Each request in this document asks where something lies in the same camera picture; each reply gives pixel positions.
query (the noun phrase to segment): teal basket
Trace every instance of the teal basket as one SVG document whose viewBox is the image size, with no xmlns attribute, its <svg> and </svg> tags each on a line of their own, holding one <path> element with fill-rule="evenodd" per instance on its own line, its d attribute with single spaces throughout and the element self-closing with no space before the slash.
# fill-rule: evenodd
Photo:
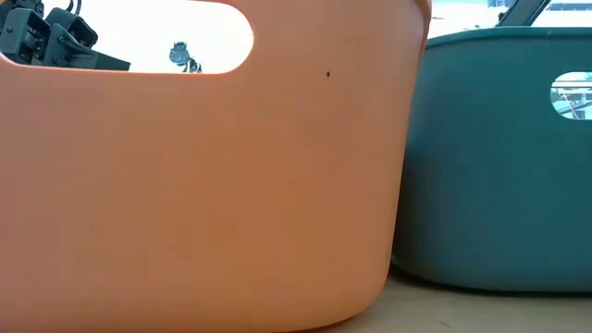
<svg viewBox="0 0 592 333">
<path fill-rule="evenodd" d="M 413 101 L 394 260 L 420 278 L 504 291 L 592 291 L 592 121 L 551 84 L 592 72 L 592 29 L 433 39 Z"/>
</svg>

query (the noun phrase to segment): black object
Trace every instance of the black object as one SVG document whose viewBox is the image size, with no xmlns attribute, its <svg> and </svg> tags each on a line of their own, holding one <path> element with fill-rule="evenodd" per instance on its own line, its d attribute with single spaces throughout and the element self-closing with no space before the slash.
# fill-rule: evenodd
<svg viewBox="0 0 592 333">
<path fill-rule="evenodd" d="M 177 42 L 173 45 L 168 56 L 170 61 L 179 67 L 185 67 L 183 73 L 201 73 L 202 64 L 195 61 L 187 50 L 187 43 Z"/>
<path fill-rule="evenodd" d="M 129 62 L 93 51 L 97 41 L 97 33 L 84 19 L 64 9 L 55 8 L 43 20 L 37 11 L 19 7 L 6 16 L 0 33 L 0 52 L 23 65 L 130 69 Z"/>
<path fill-rule="evenodd" d="M 70 13 L 72 12 L 72 9 L 74 9 L 74 0 L 70 0 L 70 4 L 68 5 L 68 8 L 66 8 L 66 10 Z M 80 15 L 81 9 L 82 9 L 82 0 L 78 0 L 78 4 L 76 5 L 76 11 L 74 12 L 74 14 Z"/>
<path fill-rule="evenodd" d="M 49 25 L 61 25 L 78 43 L 86 47 L 93 47 L 99 40 L 99 35 L 86 24 L 84 19 L 64 9 L 56 8 L 52 10 L 45 21 Z"/>
<path fill-rule="evenodd" d="M 550 0 L 515 1 L 508 11 L 499 17 L 498 26 L 530 26 L 549 2 Z"/>
<path fill-rule="evenodd" d="M 0 5 L 0 31 L 4 27 L 8 13 L 17 8 L 30 9 L 41 18 L 45 14 L 45 5 L 42 0 L 6 0 Z"/>
</svg>

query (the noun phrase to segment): orange basket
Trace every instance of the orange basket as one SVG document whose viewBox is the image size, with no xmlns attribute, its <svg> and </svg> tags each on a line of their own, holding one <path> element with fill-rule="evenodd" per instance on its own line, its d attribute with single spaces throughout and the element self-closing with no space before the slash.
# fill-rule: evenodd
<svg viewBox="0 0 592 333">
<path fill-rule="evenodd" d="M 0 330 L 360 313 L 389 270 L 428 1 L 227 1 L 254 47 L 222 75 L 0 56 Z"/>
</svg>

